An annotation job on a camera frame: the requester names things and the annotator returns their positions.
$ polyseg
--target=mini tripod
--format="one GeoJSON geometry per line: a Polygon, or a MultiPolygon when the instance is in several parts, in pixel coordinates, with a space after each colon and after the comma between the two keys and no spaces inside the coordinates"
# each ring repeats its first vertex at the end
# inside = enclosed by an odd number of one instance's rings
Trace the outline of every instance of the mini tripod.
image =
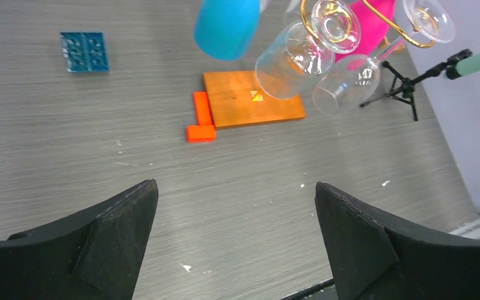
{"type": "Polygon", "coordinates": [[[382,62],[382,67],[390,70],[394,74],[394,80],[392,81],[391,84],[391,89],[389,92],[386,94],[383,94],[382,96],[372,99],[372,100],[367,100],[359,105],[360,108],[364,108],[365,106],[376,102],[382,98],[391,98],[393,100],[400,101],[402,103],[406,103],[408,105],[411,105],[411,109],[413,110],[413,120],[418,121],[419,118],[417,116],[417,108],[415,106],[415,100],[413,98],[413,93],[415,92],[415,84],[420,83],[426,78],[431,78],[431,77],[438,77],[441,75],[441,73],[446,70],[447,68],[451,66],[455,66],[459,61],[462,61],[465,58],[469,58],[472,56],[472,51],[465,49],[463,51],[460,51],[457,54],[454,54],[446,62],[441,62],[437,66],[432,67],[431,69],[427,70],[424,72],[424,74],[418,76],[417,78],[414,79],[409,79],[407,77],[402,76],[402,74],[398,73],[397,70],[395,70],[391,64],[387,61],[382,62]],[[394,85],[396,84],[396,81],[400,80],[402,84],[400,85],[399,88],[395,89],[394,85]]]}

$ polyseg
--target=red-orange block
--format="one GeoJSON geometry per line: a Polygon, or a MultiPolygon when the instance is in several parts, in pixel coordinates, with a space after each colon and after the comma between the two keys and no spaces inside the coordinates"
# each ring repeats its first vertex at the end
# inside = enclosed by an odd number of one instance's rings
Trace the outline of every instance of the red-orange block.
{"type": "Polygon", "coordinates": [[[187,142],[205,143],[216,139],[216,128],[213,125],[190,125],[187,126],[187,142]]]}
{"type": "Polygon", "coordinates": [[[200,126],[214,125],[207,92],[194,92],[192,97],[194,98],[194,107],[196,108],[197,124],[200,126]]]}

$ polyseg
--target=blue tray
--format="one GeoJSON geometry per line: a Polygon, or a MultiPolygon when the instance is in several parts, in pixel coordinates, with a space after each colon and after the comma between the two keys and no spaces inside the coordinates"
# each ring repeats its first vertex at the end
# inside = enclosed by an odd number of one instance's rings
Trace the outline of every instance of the blue tray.
{"type": "Polygon", "coordinates": [[[108,72],[109,62],[101,32],[60,32],[67,72],[108,72]]]}

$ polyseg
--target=wooden board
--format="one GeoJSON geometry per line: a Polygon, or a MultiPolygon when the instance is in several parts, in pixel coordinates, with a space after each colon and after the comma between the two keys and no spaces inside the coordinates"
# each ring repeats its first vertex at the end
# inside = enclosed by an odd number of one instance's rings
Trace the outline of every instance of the wooden board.
{"type": "Polygon", "coordinates": [[[259,90],[254,71],[206,72],[203,80],[216,128],[304,119],[301,98],[278,100],[259,90]]]}

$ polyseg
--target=gray table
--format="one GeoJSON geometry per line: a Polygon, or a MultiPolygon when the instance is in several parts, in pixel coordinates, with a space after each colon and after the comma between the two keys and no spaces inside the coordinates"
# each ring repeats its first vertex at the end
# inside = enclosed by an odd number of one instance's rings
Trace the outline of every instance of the gray table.
{"type": "Polygon", "coordinates": [[[0,239],[156,178],[134,298],[271,300],[331,277],[318,181],[443,231],[474,219],[421,92],[419,122],[389,101],[327,118],[305,93],[303,121],[185,142],[201,73],[253,68],[283,28],[277,2],[246,58],[219,62],[192,40],[197,0],[0,0],[0,239]],[[112,71],[68,74],[59,31],[104,32],[112,71]]]}

